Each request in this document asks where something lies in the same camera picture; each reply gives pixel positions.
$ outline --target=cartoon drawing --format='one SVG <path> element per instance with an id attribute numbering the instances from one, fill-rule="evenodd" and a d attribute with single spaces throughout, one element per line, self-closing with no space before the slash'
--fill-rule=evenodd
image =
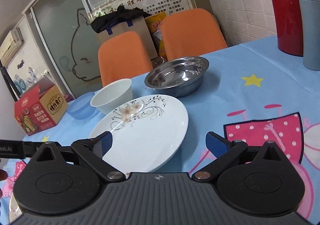
<path id="1" fill-rule="evenodd" d="M 304 133 L 304 154 L 314 168 L 320 170 L 320 123 L 310 126 Z"/>
<path id="2" fill-rule="evenodd" d="M 61 65 L 61 67 L 63 68 L 63 70 L 66 71 L 66 72 L 72 72 L 72 69 L 70 69 L 70 68 L 68 67 L 69 62 L 70 62 L 70 60 L 69 60 L 69 58 L 68 58 L 67 56 L 62 56 L 62 57 L 60 57 L 60 59 L 59 59 L 59 64 Z"/>
<path id="3" fill-rule="evenodd" d="M 266 140 L 274 140 L 304 182 L 305 194 L 297 212 L 308 219 L 314 203 L 314 189 L 308 172 L 300 163 L 304 155 L 315 168 L 320 170 L 320 140 L 315 139 L 320 133 L 320 123 L 312 126 L 310 120 L 301 119 L 298 112 L 282 116 L 282 105 L 280 104 L 269 104 L 264 108 L 277 110 L 278 117 L 248 121 L 246 110 L 228 113 L 228 117 L 241 114 L 244 121 L 224 125 L 225 138 L 229 141 L 240 139 L 251 146 L 263 145 Z M 189 171 L 190 175 L 204 159 L 209 157 L 209 153 L 207 148 L 201 151 L 201 160 Z"/>
<path id="4" fill-rule="evenodd" d="M 2 197 L 11 197 L 13 190 L 13 177 L 8 177 L 5 180 L 4 187 L 2 188 Z"/>
<path id="5" fill-rule="evenodd" d="M 248 85 L 256 85 L 258 87 L 261 87 L 260 82 L 264 80 L 264 78 L 258 78 L 255 74 L 253 74 L 250 77 L 242 77 L 241 79 L 245 80 L 244 86 Z"/>
<path id="6" fill-rule="evenodd" d="M 71 40 L 71 56 L 74 62 L 72 73 L 78 79 L 88 82 L 100 78 L 98 67 L 99 44 L 96 42 L 97 37 L 91 29 L 84 8 L 77 10 L 77 22 L 78 27 Z M 69 69 L 65 58 L 62 59 L 62 67 Z"/>
<path id="7" fill-rule="evenodd" d="M 241 139 L 248 145 L 263 145 L 266 140 L 274 140 L 285 153 L 304 182 L 305 194 L 297 212 L 305 219 L 308 219 L 313 207 L 314 190 L 308 172 L 300 165 L 303 152 L 306 153 L 307 148 L 306 142 L 303 147 L 303 142 L 305 140 L 305 135 L 302 132 L 303 121 L 298 112 L 282 117 L 282 105 L 280 104 L 269 104 L 264 106 L 264 108 L 277 109 L 279 117 L 271 120 L 258 121 L 246 121 L 246 117 L 244 117 L 245 122 L 224 126 L 225 138 L 228 138 L 230 141 Z M 304 120 L 304 123 L 305 125 L 308 125 L 307 120 Z"/>
<path id="8" fill-rule="evenodd" d="M 16 162 L 15 165 L 15 171 L 13 177 L 8 177 L 5 180 L 4 187 L 2 189 L 2 197 L 11 197 L 12 196 L 12 190 L 13 190 L 13 185 L 15 181 L 18 179 L 19 175 L 25 169 L 26 164 L 24 161 L 18 161 Z"/>
<path id="9" fill-rule="evenodd" d="M 48 138 L 49 138 L 50 136 L 44 136 L 43 137 L 43 139 L 41 140 L 41 142 L 46 142 L 46 141 L 48 141 Z"/>

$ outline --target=pink polka dot pattern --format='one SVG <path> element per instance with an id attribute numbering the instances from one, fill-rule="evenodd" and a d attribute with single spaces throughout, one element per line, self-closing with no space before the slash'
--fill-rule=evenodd
<path id="1" fill-rule="evenodd" d="M 224 128 L 225 138 L 229 141 L 245 139 L 249 146 L 262 146 L 265 141 L 273 140 L 281 148 L 280 141 L 285 155 L 290 156 L 290 161 L 301 161 L 302 126 L 297 113 L 272 120 L 227 124 Z"/>

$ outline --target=stainless steel bowl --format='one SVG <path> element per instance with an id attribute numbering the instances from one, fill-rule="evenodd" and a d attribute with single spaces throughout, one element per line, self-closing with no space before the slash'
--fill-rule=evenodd
<path id="1" fill-rule="evenodd" d="M 144 83 L 161 94 L 186 96 L 199 88 L 209 61 L 200 56 L 182 57 L 153 69 Z"/>

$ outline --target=air conditioner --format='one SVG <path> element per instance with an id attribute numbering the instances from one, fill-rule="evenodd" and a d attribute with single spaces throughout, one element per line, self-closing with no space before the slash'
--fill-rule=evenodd
<path id="1" fill-rule="evenodd" d="M 14 55 L 24 43 L 19 28 L 10 30 L 0 46 L 0 60 L 4 67 L 7 67 Z"/>

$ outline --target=white bowl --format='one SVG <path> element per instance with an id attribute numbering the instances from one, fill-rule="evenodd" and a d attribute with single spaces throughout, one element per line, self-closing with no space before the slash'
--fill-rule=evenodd
<path id="1" fill-rule="evenodd" d="M 131 84 L 131 79 L 120 79 L 108 84 L 92 97 L 90 105 L 107 115 L 133 99 Z"/>

